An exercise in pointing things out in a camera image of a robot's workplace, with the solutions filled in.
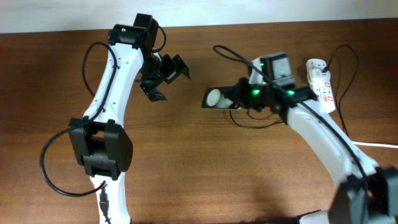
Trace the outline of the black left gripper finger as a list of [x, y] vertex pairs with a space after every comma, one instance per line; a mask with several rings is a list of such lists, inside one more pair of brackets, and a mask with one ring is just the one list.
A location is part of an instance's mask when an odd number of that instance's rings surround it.
[[189, 68], [185, 64], [185, 62], [182, 60], [181, 56], [179, 56], [179, 54], [177, 54], [176, 56], [173, 57], [173, 61], [176, 64], [176, 70], [175, 70], [175, 75], [172, 77], [172, 79], [174, 80], [179, 75], [184, 75], [190, 80], [191, 77], [190, 77], [190, 73], [189, 73]]
[[157, 89], [153, 89], [151, 90], [148, 95], [147, 95], [148, 99], [150, 99], [151, 101], [166, 101], [167, 98], [165, 97], [165, 95], [163, 95], [159, 90]]

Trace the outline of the black Samsung Galaxy smartphone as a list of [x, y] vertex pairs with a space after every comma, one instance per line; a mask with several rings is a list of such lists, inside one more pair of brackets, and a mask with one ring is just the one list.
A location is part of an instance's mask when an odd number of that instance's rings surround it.
[[201, 107], [216, 110], [239, 110], [239, 105], [231, 100], [233, 90], [234, 88], [232, 86], [220, 86], [206, 89]]

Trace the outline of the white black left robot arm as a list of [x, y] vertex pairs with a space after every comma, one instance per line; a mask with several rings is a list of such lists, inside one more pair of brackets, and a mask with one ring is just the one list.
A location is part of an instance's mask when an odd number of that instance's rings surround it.
[[137, 75], [150, 101], [166, 97], [157, 89], [178, 76], [189, 77], [179, 55], [160, 55], [155, 49], [158, 22], [138, 14], [132, 26], [116, 24], [108, 34], [108, 61], [93, 101], [81, 119], [73, 118], [69, 137], [77, 163], [95, 187], [100, 223], [131, 223], [125, 177], [133, 144], [124, 130], [124, 114]]

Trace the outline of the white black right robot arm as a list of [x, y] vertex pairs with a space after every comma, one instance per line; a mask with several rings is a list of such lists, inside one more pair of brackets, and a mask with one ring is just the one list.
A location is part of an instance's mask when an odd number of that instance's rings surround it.
[[329, 210], [298, 216], [296, 223], [397, 223], [397, 169], [383, 169], [342, 131], [323, 105], [332, 95], [329, 64], [320, 59], [306, 63], [308, 86], [289, 89], [274, 79], [285, 54], [263, 57], [259, 62], [240, 61], [251, 67], [262, 81], [251, 84], [247, 108], [271, 107], [283, 122], [299, 133], [326, 167], [337, 186]]

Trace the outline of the white USB charger plug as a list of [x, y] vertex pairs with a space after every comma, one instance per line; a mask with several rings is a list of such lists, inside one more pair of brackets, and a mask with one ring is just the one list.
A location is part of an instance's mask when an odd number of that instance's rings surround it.
[[330, 81], [330, 72], [323, 72], [326, 62], [319, 58], [311, 58], [306, 62], [307, 80], [309, 84], [320, 81]]

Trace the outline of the white power strip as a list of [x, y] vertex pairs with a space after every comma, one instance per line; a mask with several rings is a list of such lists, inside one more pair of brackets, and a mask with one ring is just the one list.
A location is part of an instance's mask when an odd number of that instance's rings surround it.
[[320, 81], [314, 82], [313, 84], [309, 84], [310, 88], [317, 95], [318, 100], [321, 102], [323, 106], [323, 110], [326, 113], [331, 113], [336, 110], [335, 99], [333, 96], [333, 91], [331, 87], [331, 82], [328, 81]]

